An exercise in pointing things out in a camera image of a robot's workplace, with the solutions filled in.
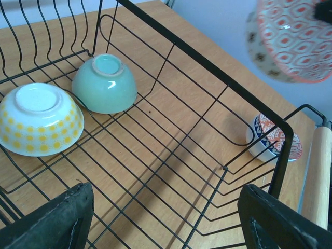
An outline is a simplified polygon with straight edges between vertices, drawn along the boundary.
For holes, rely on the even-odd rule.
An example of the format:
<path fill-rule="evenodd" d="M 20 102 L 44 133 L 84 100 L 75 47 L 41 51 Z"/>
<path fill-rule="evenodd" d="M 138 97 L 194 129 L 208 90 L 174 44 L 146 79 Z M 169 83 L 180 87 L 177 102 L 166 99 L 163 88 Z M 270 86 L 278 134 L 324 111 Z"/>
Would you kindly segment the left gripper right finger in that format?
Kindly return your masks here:
<path fill-rule="evenodd" d="M 254 184 L 242 188 L 238 211 L 247 248 L 331 248 L 331 232 Z"/>

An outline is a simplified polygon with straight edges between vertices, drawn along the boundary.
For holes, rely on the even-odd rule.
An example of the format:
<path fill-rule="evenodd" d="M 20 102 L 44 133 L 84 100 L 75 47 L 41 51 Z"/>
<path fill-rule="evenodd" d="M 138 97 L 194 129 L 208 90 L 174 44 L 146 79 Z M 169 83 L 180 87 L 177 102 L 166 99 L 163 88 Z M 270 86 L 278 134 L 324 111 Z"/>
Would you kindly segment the yellow patterned bowl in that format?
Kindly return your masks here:
<path fill-rule="evenodd" d="M 84 123 L 72 97 L 54 85 L 22 85 L 1 100 L 1 145 L 19 155 L 60 153 L 78 141 Z"/>

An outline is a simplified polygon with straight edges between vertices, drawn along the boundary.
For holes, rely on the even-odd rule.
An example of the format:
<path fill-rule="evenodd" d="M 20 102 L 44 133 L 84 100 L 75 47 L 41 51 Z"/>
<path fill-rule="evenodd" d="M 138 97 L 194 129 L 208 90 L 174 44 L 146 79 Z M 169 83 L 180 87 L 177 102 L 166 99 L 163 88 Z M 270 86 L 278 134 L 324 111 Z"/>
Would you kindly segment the celadon green bowl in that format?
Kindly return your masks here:
<path fill-rule="evenodd" d="M 86 61 L 71 86 L 79 104 L 99 114 L 127 110 L 137 97 L 134 76 L 127 65 L 113 54 L 100 54 Z"/>

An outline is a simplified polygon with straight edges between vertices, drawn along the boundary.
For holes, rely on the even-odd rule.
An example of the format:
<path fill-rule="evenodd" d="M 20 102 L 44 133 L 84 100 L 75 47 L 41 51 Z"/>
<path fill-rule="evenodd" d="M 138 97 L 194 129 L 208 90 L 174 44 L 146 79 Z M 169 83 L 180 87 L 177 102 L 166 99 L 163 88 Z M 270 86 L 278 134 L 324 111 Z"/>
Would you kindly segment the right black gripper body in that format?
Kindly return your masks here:
<path fill-rule="evenodd" d="M 321 1 L 315 5 L 314 18 L 332 23 L 332 0 Z"/>

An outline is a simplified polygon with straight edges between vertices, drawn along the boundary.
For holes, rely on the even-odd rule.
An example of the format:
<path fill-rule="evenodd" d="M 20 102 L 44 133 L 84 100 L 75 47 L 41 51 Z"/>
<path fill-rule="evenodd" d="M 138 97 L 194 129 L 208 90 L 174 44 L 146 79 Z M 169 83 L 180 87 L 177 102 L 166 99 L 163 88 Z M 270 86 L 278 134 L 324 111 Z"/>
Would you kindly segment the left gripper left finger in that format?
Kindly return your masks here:
<path fill-rule="evenodd" d="M 79 183 L 1 229 L 1 248 L 85 248 L 94 212 L 90 183 Z"/>

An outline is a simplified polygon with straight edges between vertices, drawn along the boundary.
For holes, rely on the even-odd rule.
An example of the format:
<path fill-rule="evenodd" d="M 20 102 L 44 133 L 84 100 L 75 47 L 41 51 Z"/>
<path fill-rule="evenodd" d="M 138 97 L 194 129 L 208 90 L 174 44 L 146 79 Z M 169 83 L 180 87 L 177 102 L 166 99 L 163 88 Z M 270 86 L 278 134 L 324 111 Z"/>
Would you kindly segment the black wire dish rack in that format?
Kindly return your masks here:
<path fill-rule="evenodd" d="M 258 113 L 291 112 L 304 155 L 284 168 L 280 201 L 299 205 L 314 124 L 160 1 L 1 1 L 1 96 L 27 82 L 69 90 L 103 52 L 132 70 L 138 97 L 125 112 L 85 110 L 77 142 L 54 156 L 1 148 L 1 227 L 71 187 L 94 196 L 83 248 L 245 248 L 238 197 L 273 188 L 277 167 L 247 151 Z"/>

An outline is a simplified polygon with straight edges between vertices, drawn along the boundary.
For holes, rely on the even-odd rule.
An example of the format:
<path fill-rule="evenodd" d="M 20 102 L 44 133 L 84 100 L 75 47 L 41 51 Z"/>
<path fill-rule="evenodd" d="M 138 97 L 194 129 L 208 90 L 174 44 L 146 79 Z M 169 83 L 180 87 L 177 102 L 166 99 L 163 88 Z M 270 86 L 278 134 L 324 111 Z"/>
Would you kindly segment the red dotted pattern bowl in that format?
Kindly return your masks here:
<path fill-rule="evenodd" d="M 319 1 L 257 1 L 246 21 L 248 54 L 268 77 L 318 83 L 331 76 L 331 24 L 315 19 Z"/>

